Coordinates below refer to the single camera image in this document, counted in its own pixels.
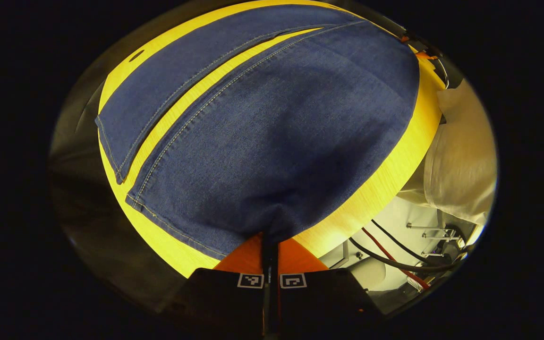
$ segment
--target white cloth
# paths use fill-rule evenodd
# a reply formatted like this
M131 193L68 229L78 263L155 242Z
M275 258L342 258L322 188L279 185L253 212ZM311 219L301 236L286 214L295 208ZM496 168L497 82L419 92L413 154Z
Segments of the white cloth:
M423 192L430 206L484 226L494 200L497 155L490 122L466 80L438 91L446 123L425 156Z

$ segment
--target yellow table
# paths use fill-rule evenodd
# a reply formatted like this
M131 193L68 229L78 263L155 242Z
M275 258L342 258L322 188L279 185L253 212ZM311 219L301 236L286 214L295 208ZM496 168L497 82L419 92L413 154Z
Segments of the yellow table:
M144 52L134 58L132 62L128 61L134 57L134 53L113 69L104 83L102 96L100 97L99 112L102 110L102 107L110 98L114 90L130 75L130 73L132 73L132 71L134 71L134 69L172 41L175 41L179 37L182 37L201 26L207 25L222 17L227 17L228 15L247 9L283 4L302 4L343 10L323 2L308 0L259 0L233 5L223 9L221 8L201 15L200 17L195 17L149 41L137 50L144 50ZM136 158L131 164L126 180L120 185L117 185L115 181L114 171L104 154L102 144L100 144L100 154L102 156L106 176L108 177L110 186L112 187L114 195L123 209L123 212L147 244L182 275L188 277L199 267L211 269L220 261L202 254L181 241L177 241L177 239L171 237L144 215L125 203L125 197L133 187L140 168L148 155L153 151L158 140L162 138L175 120L182 112L184 112L192 101L207 91L210 86L215 84L228 72L232 71L234 67L252 56L259 54L289 37L310 31L312 30L286 34L257 45L242 54L235 56L228 62L225 62L207 75L203 80L198 82L198 84L193 86L168 110L168 112L166 112L166 114L164 114L144 140L142 146L138 150ZM314 254L314 256L320 257L334 249L360 230L360 228L372 217L375 217L375 215L377 215L384 206L395 197L397 192L399 192L410 176L415 172L417 166L425 156L440 122L441 112L438 107L436 91L443 90L444 84L434 73L434 66L428 60L425 58L418 58L418 60L420 77L419 93L415 104L415 110L406 132L402 138L400 138L398 144L387 156L378 170L376 170L376 172L374 172L371 177L369 177L369 179L337 210L315 226L312 226L308 230L293 237L298 243L308 249L309 252Z

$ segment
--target denim jeans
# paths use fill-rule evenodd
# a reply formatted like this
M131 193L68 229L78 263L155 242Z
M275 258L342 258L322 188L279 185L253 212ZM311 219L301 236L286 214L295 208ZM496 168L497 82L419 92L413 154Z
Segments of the denim jeans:
M404 133L419 66L408 46L349 13L272 6L220 19L140 65L97 125L121 183L173 103L238 52L289 38L196 99L146 159L126 202L173 237L224 258L261 231L283 241L324 219Z

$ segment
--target red cable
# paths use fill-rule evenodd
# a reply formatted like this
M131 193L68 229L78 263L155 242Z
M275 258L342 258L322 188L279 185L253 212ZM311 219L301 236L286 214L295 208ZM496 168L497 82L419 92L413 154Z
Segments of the red cable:
M368 235L373 240L373 242L375 242L377 247L379 247L379 249L382 250L382 252L387 256L387 258L389 258L392 261L396 260L395 258L393 258L387 252L387 250L385 250L385 248L364 227L362 228L362 231L365 232L365 234ZM429 288L429 284L427 284L423 279L419 278L419 276L416 276L415 274L413 274L411 272L408 272L408 271L405 271L403 269L400 269L400 271L402 271L402 273L406 274L406 276L408 276L408 277L412 278L413 280L415 280L418 284L420 284L423 287L423 289L428 289Z

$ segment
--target blue denim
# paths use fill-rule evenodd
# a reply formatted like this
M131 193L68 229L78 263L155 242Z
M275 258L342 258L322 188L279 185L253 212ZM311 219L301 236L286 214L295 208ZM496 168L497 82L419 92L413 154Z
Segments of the blue denim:
M283 15L296 9L311 17L323 9L286 6L291 8L283 15L268 14L284 7L260 8L258 18L287 24ZM417 59L408 46L370 22L337 16L339 22L254 56L194 101L146 159L126 202L173 237L218 259L258 232L283 241L335 211L404 134L419 84ZM224 39L233 39L233 30L223 32ZM218 57L209 55L211 61ZM176 67L173 73L183 72ZM144 78L127 86L162 82L136 72L132 77ZM194 71L182 74L177 87ZM118 134L109 140L111 149L125 157L134 152L127 141L148 120L137 127L125 122L150 118L167 97L118 113L115 101L134 108L144 104L116 94L100 128L109 137Z
M255 8L198 28L162 48L115 90L96 120L117 183L125 180L140 145L162 115L210 71L280 34L354 21L360 18L315 6Z

